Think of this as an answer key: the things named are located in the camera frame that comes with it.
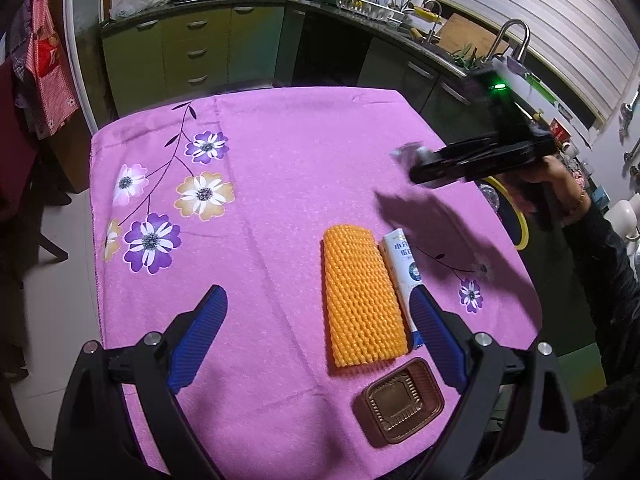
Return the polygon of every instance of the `black sleeve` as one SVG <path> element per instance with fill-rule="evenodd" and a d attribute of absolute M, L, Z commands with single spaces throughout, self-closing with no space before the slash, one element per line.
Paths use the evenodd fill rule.
<path fill-rule="evenodd" d="M 640 285 L 625 244 L 595 206 L 564 228 L 596 327 L 607 384 L 640 370 Z"/>

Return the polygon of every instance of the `blue gripper pad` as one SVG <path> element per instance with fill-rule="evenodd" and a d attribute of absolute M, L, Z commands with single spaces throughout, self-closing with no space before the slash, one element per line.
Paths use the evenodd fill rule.
<path fill-rule="evenodd" d="M 189 386 L 226 317 L 226 292 L 217 286 L 171 354 L 167 386 L 175 394 Z"/>
<path fill-rule="evenodd" d="M 442 380 L 462 394 L 467 384 L 465 353 L 440 317 L 440 307 L 423 285 L 411 291 L 409 310 Z"/>

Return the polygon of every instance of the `pink tablecloth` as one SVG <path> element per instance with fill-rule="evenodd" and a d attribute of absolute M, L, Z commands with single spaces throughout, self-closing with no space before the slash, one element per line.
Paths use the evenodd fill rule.
<path fill-rule="evenodd" d="M 228 293 L 228 316 L 178 400 L 229 480 L 372 479 L 429 447 L 458 395 L 424 348 L 329 374 L 320 240 L 343 222 L 377 238 L 402 227 L 445 310 L 473 331 L 526 348 L 541 325 L 538 297 L 480 192 L 474 184 L 431 191 L 407 183 L 389 152 L 413 140 L 442 143 L 394 91 L 271 89 L 191 107 L 193 114 L 187 107 L 140 112 L 94 137 L 91 202 L 105 346 L 163 330 L 217 283 Z M 481 303 L 463 304 L 464 280 L 476 280 Z M 373 448 L 352 402 L 414 356 L 430 362 L 445 409 L 403 443 Z M 161 466 L 128 393 L 143 450 Z"/>

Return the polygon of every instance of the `person's arm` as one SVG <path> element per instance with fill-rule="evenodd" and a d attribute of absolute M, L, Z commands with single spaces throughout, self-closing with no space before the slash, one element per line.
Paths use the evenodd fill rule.
<path fill-rule="evenodd" d="M 625 244 L 557 159 L 545 157 L 518 176 L 528 182 L 550 182 L 566 213 L 564 238 L 589 302 L 607 383 L 640 370 L 640 285 Z M 510 187 L 510 192 L 523 211 L 534 211 L 516 189 Z"/>

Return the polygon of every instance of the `dish rack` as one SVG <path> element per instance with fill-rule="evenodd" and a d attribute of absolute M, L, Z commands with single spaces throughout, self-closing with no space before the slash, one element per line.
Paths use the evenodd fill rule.
<path fill-rule="evenodd" d="M 404 18 L 404 12 L 368 0 L 335 0 L 335 3 L 340 9 L 360 14 L 377 22 L 387 23 L 393 27 L 398 27 Z"/>

